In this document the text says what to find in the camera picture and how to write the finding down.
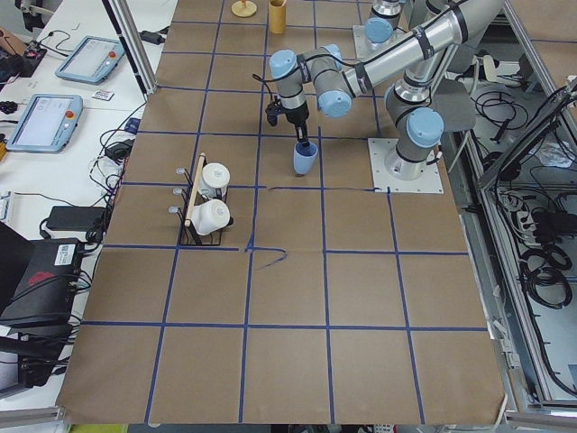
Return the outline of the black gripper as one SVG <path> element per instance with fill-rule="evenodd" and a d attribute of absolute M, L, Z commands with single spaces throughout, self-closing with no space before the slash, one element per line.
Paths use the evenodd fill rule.
<path fill-rule="evenodd" d="M 284 108 L 284 111 L 287 120 L 295 126 L 298 144 L 301 144 L 302 146 L 308 146 L 306 126 L 308 119 L 307 102 L 304 102 L 297 108 Z"/>

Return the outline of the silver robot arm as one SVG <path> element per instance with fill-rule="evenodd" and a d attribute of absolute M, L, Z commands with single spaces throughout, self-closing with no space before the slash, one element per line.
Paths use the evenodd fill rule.
<path fill-rule="evenodd" d="M 428 21 L 352 65 L 343 63 L 334 44 L 303 54 L 275 52 L 269 66 L 278 94 L 267 106 L 266 115 L 270 124 L 284 115 L 294 125 L 296 174 L 307 174 L 318 154 L 307 135 L 309 110 L 303 89 L 307 83 L 313 85 L 321 111 L 339 118 L 349 113 L 356 97 L 398 76 L 386 95 L 398 141 L 385 157 L 385 168 L 400 180 L 419 178 L 444 132 L 443 118 L 426 104 L 433 78 L 441 72 L 445 54 L 484 32 L 502 6 L 500 1 L 451 2 Z"/>
<path fill-rule="evenodd" d="M 392 42 L 398 36 L 398 24 L 405 2 L 399 0 L 375 0 L 369 18 L 364 24 L 364 36 L 373 50 Z"/>

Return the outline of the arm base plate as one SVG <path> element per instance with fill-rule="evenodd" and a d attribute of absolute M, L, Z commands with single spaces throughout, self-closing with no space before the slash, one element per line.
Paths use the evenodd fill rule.
<path fill-rule="evenodd" d="M 365 59 L 375 51 L 389 47 L 404 33 L 389 23 L 377 20 L 374 23 L 353 26 L 353 41 L 357 59 Z"/>
<path fill-rule="evenodd" d="M 407 162 L 397 154 L 398 139 L 369 138 L 373 188 L 382 193 L 443 194 L 434 153 L 425 161 Z"/>

